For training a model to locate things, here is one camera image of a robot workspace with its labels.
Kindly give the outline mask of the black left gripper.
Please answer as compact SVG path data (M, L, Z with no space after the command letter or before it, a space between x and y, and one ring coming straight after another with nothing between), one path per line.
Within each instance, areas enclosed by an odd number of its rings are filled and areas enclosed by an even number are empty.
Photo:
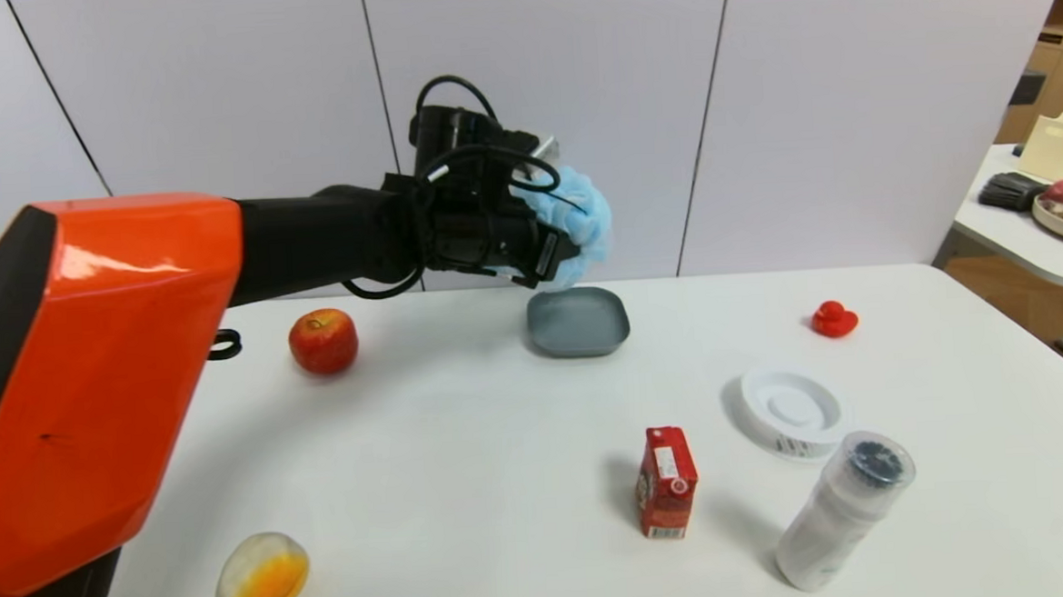
M486 214L484 267L532 288L555 279L561 266L580 257L581 248L568 234L545 224L528 206Z

